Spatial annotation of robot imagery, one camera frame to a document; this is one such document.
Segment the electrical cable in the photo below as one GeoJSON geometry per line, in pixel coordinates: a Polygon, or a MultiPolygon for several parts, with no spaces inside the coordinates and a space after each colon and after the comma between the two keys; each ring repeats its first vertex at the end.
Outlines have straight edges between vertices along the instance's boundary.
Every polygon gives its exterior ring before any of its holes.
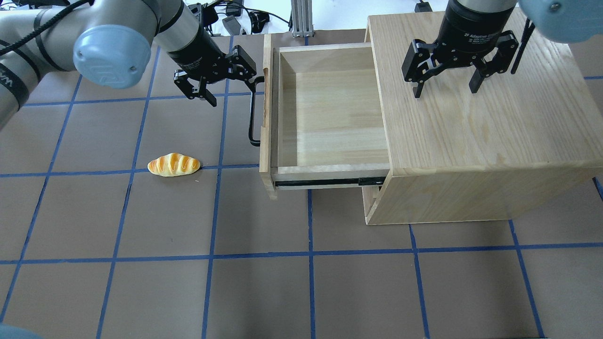
{"type": "Polygon", "coordinates": [[[6,46],[3,49],[0,49],[0,57],[6,53],[12,52],[20,47],[23,47],[26,43],[28,43],[35,37],[39,36],[40,34],[42,34],[48,28],[51,28],[54,24],[56,24],[59,20],[63,19],[65,16],[67,16],[67,14],[71,13],[77,7],[79,7],[83,4],[92,5],[93,2],[94,2],[94,0],[79,0],[67,7],[65,7],[60,12],[58,12],[57,15],[50,18],[49,21],[46,21],[43,25],[41,25],[40,27],[35,29],[33,32],[31,32],[30,34],[27,34],[25,37],[21,38],[21,40],[15,42],[15,43],[12,43],[11,45],[6,46]]]}
{"type": "Polygon", "coordinates": [[[238,8],[243,8],[245,11],[247,11],[247,13],[249,13],[249,11],[268,13],[269,15],[272,15],[272,16],[274,16],[276,18],[279,18],[280,20],[283,20],[283,22],[286,23],[287,25],[289,24],[289,21],[283,19],[282,17],[280,17],[280,16],[278,16],[278,15],[276,15],[274,13],[270,13],[269,11],[257,10],[257,9],[245,7],[245,6],[242,6],[242,5],[239,5],[239,4],[226,4],[226,2],[228,2],[228,1],[223,1],[223,2],[224,3],[220,3],[220,4],[216,5],[216,6],[227,6],[227,5],[229,5],[229,6],[234,6],[234,7],[238,7],[238,8]]]}
{"type": "MultiPolygon", "coordinates": [[[[228,16],[228,14],[223,13],[223,12],[216,12],[216,14],[217,14],[217,15],[223,14],[223,15],[228,16]]],[[[214,35],[214,33],[213,33],[213,26],[212,26],[212,25],[207,26],[207,27],[205,28],[205,30],[206,30],[206,31],[208,31],[208,32],[209,32],[209,35],[211,35],[212,37],[216,37],[216,35],[214,35]]]]}
{"type": "MultiPolygon", "coordinates": [[[[228,5],[229,6],[233,6],[233,5],[237,5],[238,6],[238,4],[218,4],[218,5],[216,5],[216,7],[226,7],[228,5]]],[[[245,8],[243,6],[240,6],[239,8],[243,8],[245,10],[245,12],[247,12],[247,16],[249,17],[249,25],[252,27],[253,26],[253,21],[251,19],[251,14],[249,13],[249,9],[247,9],[247,8],[245,8]]]]}

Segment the open drawer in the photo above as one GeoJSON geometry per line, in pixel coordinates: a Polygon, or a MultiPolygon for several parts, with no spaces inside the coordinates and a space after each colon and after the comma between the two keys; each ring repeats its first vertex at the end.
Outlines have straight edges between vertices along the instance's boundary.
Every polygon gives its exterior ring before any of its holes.
{"type": "Polygon", "coordinates": [[[273,48],[265,37],[260,174],[275,189],[381,185],[390,170],[370,43],[273,48]]]}

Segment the wooden panel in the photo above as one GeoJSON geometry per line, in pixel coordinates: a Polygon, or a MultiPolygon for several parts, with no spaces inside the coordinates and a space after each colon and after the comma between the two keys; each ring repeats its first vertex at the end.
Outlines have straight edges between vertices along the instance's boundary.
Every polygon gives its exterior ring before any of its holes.
{"type": "Polygon", "coordinates": [[[273,169],[272,178],[274,181],[291,181],[385,177],[390,171],[388,166],[388,163],[328,166],[280,166],[273,169]]]}
{"type": "Polygon", "coordinates": [[[362,203],[364,205],[364,216],[368,216],[379,195],[378,186],[364,186],[362,187],[362,203]]]}
{"type": "Polygon", "coordinates": [[[367,224],[507,220],[597,172],[601,168],[558,167],[388,176],[367,224]]]}
{"type": "Polygon", "coordinates": [[[364,31],[364,42],[371,42],[371,36],[368,29],[364,31]]]}
{"type": "Polygon", "coordinates": [[[374,69],[370,43],[281,47],[279,52],[294,73],[374,69]]]}
{"type": "Polygon", "coordinates": [[[279,167],[384,163],[389,168],[370,46],[351,45],[357,47],[280,49],[279,167]],[[311,62],[316,67],[308,69],[311,62]],[[334,62],[359,68],[317,71],[334,62]],[[311,72],[296,72],[305,69],[311,72]]]}
{"type": "MultiPolygon", "coordinates": [[[[411,39],[436,38],[442,16],[368,20],[394,176],[422,168],[603,164],[603,117],[572,53],[537,31],[516,75],[495,74],[471,94],[473,68],[446,70],[415,99],[400,67],[411,39]]],[[[521,35],[524,22],[516,10],[507,28],[521,35]]]]}
{"type": "Polygon", "coordinates": [[[264,120],[260,129],[260,176],[266,187],[266,191],[270,199],[276,199],[276,190],[274,182],[270,176],[271,170],[271,150],[272,150],[272,135],[271,135],[271,112],[272,112],[272,83],[273,83],[273,47],[272,35],[264,36],[264,120]]]}
{"type": "Polygon", "coordinates": [[[340,184],[340,185],[310,185],[310,186],[281,186],[279,191],[296,191],[299,189],[326,189],[326,188],[354,188],[358,185],[340,184]]]}

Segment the drawer handle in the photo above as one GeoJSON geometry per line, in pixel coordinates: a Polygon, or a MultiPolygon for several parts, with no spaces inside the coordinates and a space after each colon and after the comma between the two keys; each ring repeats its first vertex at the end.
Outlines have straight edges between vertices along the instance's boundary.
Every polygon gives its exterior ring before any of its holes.
{"type": "Polygon", "coordinates": [[[321,185],[358,185],[358,186],[380,186],[383,185],[385,177],[367,177],[350,179],[315,179],[315,180],[290,180],[277,181],[274,185],[277,187],[296,187],[296,186],[321,186],[321,185]]]}
{"type": "Polygon", "coordinates": [[[249,105],[249,133],[248,133],[248,137],[249,137],[249,142],[255,146],[255,147],[259,147],[260,146],[260,140],[255,140],[253,138],[253,122],[255,120],[255,111],[256,111],[256,86],[259,83],[263,83],[264,82],[264,76],[259,76],[256,77],[254,80],[251,80],[249,82],[245,82],[245,84],[247,85],[247,87],[249,87],[249,89],[251,90],[251,103],[249,105]]]}

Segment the toy bread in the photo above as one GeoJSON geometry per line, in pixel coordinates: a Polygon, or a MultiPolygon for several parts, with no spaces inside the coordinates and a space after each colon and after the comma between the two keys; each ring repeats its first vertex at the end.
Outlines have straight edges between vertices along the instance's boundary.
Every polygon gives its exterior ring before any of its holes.
{"type": "Polygon", "coordinates": [[[162,177],[177,177],[192,174],[201,168],[201,162],[180,153],[169,153],[151,161],[149,172],[162,177]]]}

